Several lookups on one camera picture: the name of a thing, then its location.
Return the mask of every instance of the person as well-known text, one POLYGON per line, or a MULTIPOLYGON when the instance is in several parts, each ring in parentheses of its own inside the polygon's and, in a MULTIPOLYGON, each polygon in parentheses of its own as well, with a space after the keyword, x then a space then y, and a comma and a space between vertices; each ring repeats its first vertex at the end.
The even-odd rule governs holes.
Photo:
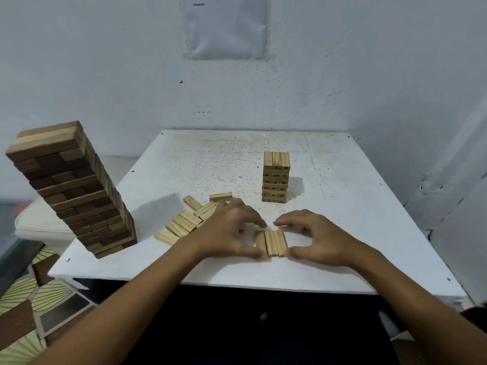
MULTIPOLYGON (((122 363, 171 291, 202 260, 231 256, 268 259, 261 250, 240 240, 243 223, 266 227, 261 216, 240 199, 220 204, 202 227, 179 239, 32 364, 122 363)), ((487 334, 412 281, 376 249, 308 210, 283 214, 274 224, 299 226, 312 236, 308 247, 289 247, 285 252, 288 259, 350 267, 366 279, 434 363, 487 363, 487 334)))

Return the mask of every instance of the floor mat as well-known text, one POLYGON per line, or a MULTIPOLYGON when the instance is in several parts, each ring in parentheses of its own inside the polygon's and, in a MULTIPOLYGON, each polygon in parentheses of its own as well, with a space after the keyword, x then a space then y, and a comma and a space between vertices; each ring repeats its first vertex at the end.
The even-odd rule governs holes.
POLYGON ((47 275, 58 258, 44 246, 0 298, 0 363, 27 364, 94 309, 47 275))

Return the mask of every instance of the paper sheet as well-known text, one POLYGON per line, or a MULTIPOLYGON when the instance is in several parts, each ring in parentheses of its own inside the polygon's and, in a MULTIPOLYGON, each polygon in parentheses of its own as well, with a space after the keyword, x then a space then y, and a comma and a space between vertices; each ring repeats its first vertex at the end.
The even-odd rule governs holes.
POLYGON ((268 0, 184 0, 191 59, 267 55, 268 0))

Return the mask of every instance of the tall wooden block tower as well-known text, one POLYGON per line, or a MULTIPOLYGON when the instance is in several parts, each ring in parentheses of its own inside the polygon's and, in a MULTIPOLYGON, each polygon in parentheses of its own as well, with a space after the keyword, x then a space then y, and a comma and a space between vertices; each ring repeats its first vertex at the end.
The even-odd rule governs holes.
POLYGON ((6 155, 97 258, 137 243, 132 216, 79 122, 24 130, 6 155))
POLYGON ((291 163, 288 152, 265 152, 262 201, 286 203, 291 163))

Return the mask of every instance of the white table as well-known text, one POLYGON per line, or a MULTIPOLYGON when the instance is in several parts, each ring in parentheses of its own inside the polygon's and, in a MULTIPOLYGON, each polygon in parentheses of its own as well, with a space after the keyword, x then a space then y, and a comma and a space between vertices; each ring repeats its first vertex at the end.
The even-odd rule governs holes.
MULTIPOLYGON (((131 211, 139 243, 97 260, 75 239, 49 275, 129 280, 154 262, 168 245, 153 235, 182 211, 182 199, 199 202, 233 192, 268 225, 284 212, 307 208, 379 249, 393 264, 447 303, 466 296, 354 139, 347 133, 164 130, 118 186, 131 211), (288 201, 261 202, 264 151, 287 151, 291 159, 288 201)), ((253 238, 247 226, 245 239, 253 238)), ((311 240, 285 231, 289 246, 311 240)), ((183 281, 210 286, 327 293, 373 294, 347 268, 272 258, 207 259, 183 281)))

